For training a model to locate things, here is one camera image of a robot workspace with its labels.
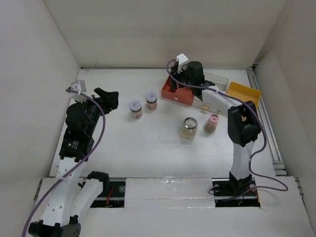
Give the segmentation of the pink cap spice bottle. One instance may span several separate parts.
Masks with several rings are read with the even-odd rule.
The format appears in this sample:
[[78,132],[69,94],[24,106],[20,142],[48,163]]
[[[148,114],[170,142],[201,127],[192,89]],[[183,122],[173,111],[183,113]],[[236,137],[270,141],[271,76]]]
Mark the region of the pink cap spice bottle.
[[208,133],[214,133],[217,128],[219,117],[217,115],[211,115],[204,125],[204,131]]

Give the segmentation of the silver lid spice jar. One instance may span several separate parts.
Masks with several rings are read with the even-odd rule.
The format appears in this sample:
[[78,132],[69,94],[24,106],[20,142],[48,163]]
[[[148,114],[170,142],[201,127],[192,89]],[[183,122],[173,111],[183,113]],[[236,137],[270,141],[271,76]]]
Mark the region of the silver lid spice jar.
[[148,92],[146,94],[146,107],[149,110],[155,110],[157,108],[157,94],[155,92]]
[[142,106],[138,100],[133,100],[129,104],[130,114],[134,119],[139,119],[142,116]]

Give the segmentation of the glass jar beige contents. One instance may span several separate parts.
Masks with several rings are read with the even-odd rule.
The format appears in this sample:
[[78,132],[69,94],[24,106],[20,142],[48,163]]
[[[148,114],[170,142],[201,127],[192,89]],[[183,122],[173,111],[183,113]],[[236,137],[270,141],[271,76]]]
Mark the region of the glass jar beige contents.
[[192,117],[185,118],[180,129],[180,138],[182,142],[191,143],[197,134],[197,130],[198,121]]

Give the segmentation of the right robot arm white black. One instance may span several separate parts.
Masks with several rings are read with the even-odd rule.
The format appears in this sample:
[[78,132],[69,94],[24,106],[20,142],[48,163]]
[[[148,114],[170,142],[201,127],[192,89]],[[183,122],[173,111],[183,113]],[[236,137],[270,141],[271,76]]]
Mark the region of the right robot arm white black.
[[233,165],[229,181],[224,186],[226,196],[240,196],[250,189],[252,182],[252,150],[258,135],[263,131],[252,101],[243,102],[221,91],[213,82],[205,79],[201,62],[179,56],[172,59],[172,67],[166,70],[171,88],[189,88],[194,96],[224,113],[228,119],[228,136],[233,143]]

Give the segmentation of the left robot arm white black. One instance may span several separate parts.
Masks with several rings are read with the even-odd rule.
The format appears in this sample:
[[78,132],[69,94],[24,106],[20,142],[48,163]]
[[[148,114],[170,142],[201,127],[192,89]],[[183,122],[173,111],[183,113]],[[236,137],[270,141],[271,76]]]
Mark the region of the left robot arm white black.
[[94,200],[110,194],[107,173],[92,171],[81,191],[81,173],[105,132],[105,115],[118,108],[119,93],[94,89],[96,97],[69,87],[75,100],[66,111],[66,130],[59,152],[55,183],[37,202],[24,226],[22,236],[78,237],[80,221]]

